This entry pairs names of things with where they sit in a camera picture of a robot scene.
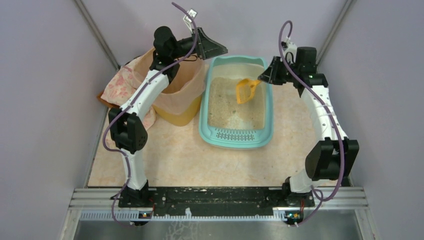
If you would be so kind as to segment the yellow litter scoop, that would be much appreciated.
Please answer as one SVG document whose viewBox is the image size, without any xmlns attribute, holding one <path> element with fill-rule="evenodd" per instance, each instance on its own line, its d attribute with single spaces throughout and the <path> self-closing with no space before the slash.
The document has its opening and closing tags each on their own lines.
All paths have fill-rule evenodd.
<svg viewBox="0 0 424 240">
<path fill-rule="evenodd" d="M 259 79 L 245 78 L 240 80 L 235 86 L 236 102 L 238 104 L 245 104 L 253 99 L 255 96 L 256 88 L 262 81 Z"/>
</svg>

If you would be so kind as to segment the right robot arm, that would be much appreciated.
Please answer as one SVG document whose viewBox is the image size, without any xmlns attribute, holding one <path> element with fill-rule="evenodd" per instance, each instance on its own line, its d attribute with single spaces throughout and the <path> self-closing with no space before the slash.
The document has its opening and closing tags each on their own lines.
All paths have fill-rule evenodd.
<svg viewBox="0 0 424 240">
<path fill-rule="evenodd" d="M 327 181 L 340 186 L 348 177 L 360 146 L 341 127 L 329 95 L 326 76 L 317 71 L 314 47 L 281 47 L 258 79 L 271 85 L 292 83 L 309 110 L 316 145 L 305 158 L 304 169 L 288 177 L 283 188 L 288 196 L 310 193 Z"/>
</svg>

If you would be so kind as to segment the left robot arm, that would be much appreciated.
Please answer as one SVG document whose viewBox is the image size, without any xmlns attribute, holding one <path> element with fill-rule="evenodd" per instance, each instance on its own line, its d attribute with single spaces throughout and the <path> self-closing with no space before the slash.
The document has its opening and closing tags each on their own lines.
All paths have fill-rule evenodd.
<svg viewBox="0 0 424 240">
<path fill-rule="evenodd" d="M 180 62 L 191 54 L 207 60 L 228 53 L 228 49 L 208 37 L 201 27 L 194 27 L 190 37 L 177 40 L 172 30 L 161 26 L 154 32 L 154 54 L 145 80 L 135 93 L 120 108 L 108 112 L 106 129 L 115 143 L 116 152 L 121 153 L 127 180 L 116 195 L 119 206 L 144 207 L 149 204 L 151 194 L 142 160 L 142 149 L 147 143 L 148 133 L 142 119 L 151 105 L 176 77 Z"/>
</svg>

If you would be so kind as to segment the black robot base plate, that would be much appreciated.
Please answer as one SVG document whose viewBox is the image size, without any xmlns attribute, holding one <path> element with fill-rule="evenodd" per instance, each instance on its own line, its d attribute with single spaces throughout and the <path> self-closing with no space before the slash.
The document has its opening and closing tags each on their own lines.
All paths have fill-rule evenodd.
<svg viewBox="0 0 424 240">
<path fill-rule="evenodd" d="M 254 217 L 273 209 L 314 207 L 312 194 L 291 193 L 287 187 L 126 187 L 117 197 L 120 208 L 151 208 L 155 217 Z"/>
</svg>

